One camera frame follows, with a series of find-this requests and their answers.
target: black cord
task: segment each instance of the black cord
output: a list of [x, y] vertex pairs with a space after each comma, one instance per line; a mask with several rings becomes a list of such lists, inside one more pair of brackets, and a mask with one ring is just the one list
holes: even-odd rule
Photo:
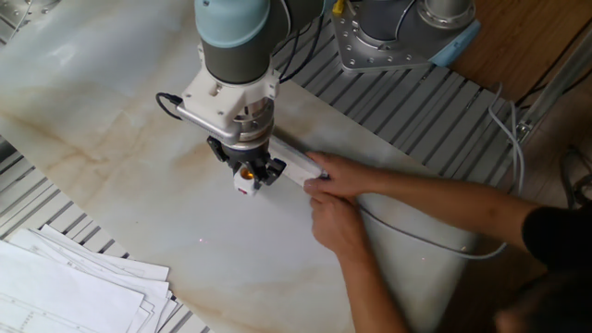
[[308, 24], [308, 27], [306, 27], [305, 30], [303, 30], [299, 34], [294, 34], [293, 36], [289, 37], [289, 39], [286, 40], [286, 42], [284, 42], [276, 51], [274, 51], [274, 53], [271, 56], [276, 56], [279, 53], [279, 51], [283, 50], [284, 47], [286, 47], [286, 45], [288, 45], [289, 42], [293, 41], [296, 37], [301, 37], [302, 35], [304, 35], [306, 32], [308, 32], [311, 29], [312, 26], [313, 26], [313, 22], [310, 22]]
[[308, 65], [308, 63], [311, 61], [311, 59], [313, 59], [313, 56], [315, 55], [315, 49], [316, 49], [316, 45], [318, 44], [318, 40], [321, 37], [321, 30], [323, 29], [323, 20], [325, 18], [325, 15], [321, 15], [318, 18], [318, 26], [316, 28], [316, 36], [314, 37], [314, 41], [313, 41], [313, 46], [311, 46], [311, 50], [308, 52], [308, 55], [306, 56], [306, 58], [304, 59], [304, 61], [296, 68], [294, 69], [293, 72], [291, 72], [287, 77], [281, 79], [279, 81], [279, 83], [284, 83], [287, 80], [291, 80], [293, 77], [295, 77], [298, 73], [300, 73], [300, 71], [306, 66]]
[[[590, 74], [592, 74], [592, 68], [589, 69], [586, 74], [584, 74], [580, 79], [578, 79], [576, 82], [572, 83], [571, 86], [567, 87], [562, 93], [561, 96], [565, 95], [566, 93], [570, 92], [571, 90], [573, 90], [575, 87], [577, 87], [578, 85], [580, 85], [582, 82], [584, 82], [587, 78], [590, 77]], [[547, 88], [547, 84], [545, 84], [544, 86], [538, 87], [536, 89], [534, 89], [531, 94], [533, 93], [538, 93], [540, 91], [542, 91], [543, 89]], [[520, 109], [525, 110], [525, 109], [529, 109], [531, 108], [532, 105], [525, 105], [525, 106], [521, 106]]]
[[541, 75], [538, 78], [538, 80], [532, 86], [532, 88], [530, 88], [530, 90], [524, 96], [522, 96], [522, 97], [520, 97], [520, 99], [518, 99], [518, 101], [516, 102], [516, 106], [520, 106], [522, 103], [524, 103], [524, 101], [526, 100], [526, 98], [528, 98], [528, 96], [530, 96], [531, 94], [536, 93], [536, 92], [539, 92], [539, 91], [545, 89], [545, 87], [547, 86], [547, 83], [545, 85], [541, 86], [541, 87], [539, 87], [539, 85], [548, 76], [548, 74], [557, 66], [557, 64], [559, 64], [559, 62], [561, 61], [561, 59], [563, 58], [563, 56], [565, 56], [565, 54], [567, 53], [567, 51], [569, 51], [569, 49], [572, 48], [572, 46], [574, 45], [574, 43], [588, 29], [588, 27], [590, 26], [590, 24], [592, 24], [592, 18], [590, 18], [588, 20], [588, 22], [586, 22], [586, 24], [582, 28], [580, 28], [580, 30], [575, 34], [575, 36], [572, 38], [572, 40], [567, 43], [567, 45], [565, 46], [565, 48], [563, 48], [563, 50], [561, 51], [561, 53], [559, 54], [559, 56], [555, 59], [555, 61], [553, 61], [553, 63], [547, 68], [547, 70], [545, 70], [545, 72], [543, 73], [543, 75]]
[[584, 74], [580, 79], [578, 79], [576, 82], [572, 83], [571, 86], [567, 87], [567, 89], [563, 91], [563, 94], [568, 93], [573, 88], [577, 87], [578, 84], [584, 82], [590, 76], [590, 74], [592, 74], [592, 68], [589, 69], [588, 72], [586, 72], [586, 74]]
[[176, 106], [179, 106], [181, 103], [183, 103], [183, 99], [174, 95], [174, 94], [170, 94], [170, 93], [166, 93], [166, 92], [159, 92], [156, 94], [156, 102], [158, 103], [158, 106], [160, 106], [160, 108], [163, 109], [163, 111], [165, 111], [169, 116], [173, 117], [176, 120], [183, 120], [183, 119], [181, 119], [181, 117], [168, 111], [167, 107], [160, 100], [162, 97], [165, 97], [170, 103], [172, 103]]
[[280, 82], [281, 82], [281, 79], [286, 75], [286, 72], [288, 71], [288, 67], [292, 63], [292, 60], [294, 59], [294, 55], [296, 55], [296, 47], [298, 47], [298, 38], [299, 37], [300, 37], [299, 35], [296, 35], [296, 38], [294, 39], [294, 46], [292, 46], [292, 53], [290, 54], [290, 58], [288, 59], [288, 63], [286, 64], [286, 66], [284, 67], [284, 70], [282, 70], [281, 74], [279, 75]]

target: human hand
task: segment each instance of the human hand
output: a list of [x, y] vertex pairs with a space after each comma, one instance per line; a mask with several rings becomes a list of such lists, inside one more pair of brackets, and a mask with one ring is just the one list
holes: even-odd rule
[[316, 240], [335, 253], [342, 263], [366, 258], [370, 253], [368, 238], [355, 199], [340, 199], [310, 188], [305, 191], [312, 196]]
[[327, 153], [307, 153], [329, 175], [329, 179], [308, 179], [304, 188], [323, 191], [339, 197], [353, 197], [370, 192], [379, 171], [349, 158]]

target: forearm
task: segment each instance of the forearm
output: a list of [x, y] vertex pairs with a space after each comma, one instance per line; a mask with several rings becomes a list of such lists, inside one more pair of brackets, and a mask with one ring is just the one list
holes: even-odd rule
[[374, 256], [339, 260], [356, 333], [407, 333], [401, 312], [389, 295]]
[[384, 170], [377, 171], [370, 184], [369, 191], [392, 197], [444, 223], [521, 247], [522, 241], [515, 239], [521, 235], [520, 229], [508, 228], [520, 228], [526, 216], [539, 207], [486, 185]]

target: black sleeve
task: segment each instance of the black sleeve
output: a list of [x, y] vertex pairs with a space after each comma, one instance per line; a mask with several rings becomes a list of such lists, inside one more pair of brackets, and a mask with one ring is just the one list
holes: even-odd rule
[[522, 229], [528, 251], [549, 270], [592, 268], [592, 215], [542, 207], [528, 215]]

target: human arm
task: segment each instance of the human arm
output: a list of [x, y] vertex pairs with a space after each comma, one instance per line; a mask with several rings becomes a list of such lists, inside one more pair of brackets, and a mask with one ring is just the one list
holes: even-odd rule
[[417, 177], [353, 162], [333, 154], [310, 153], [330, 179], [307, 180], [309, 191], [338, 196], [366, 192], [387, 195], [456, 228], [485, 234], [525, 249], [522, 225], [536, 203], [491, 187], [449, 179]]
[[314, 237], [339, 260], [355, 331], [409, 332], [380, 274], [355, 201], [318, 191], [308, 193]]

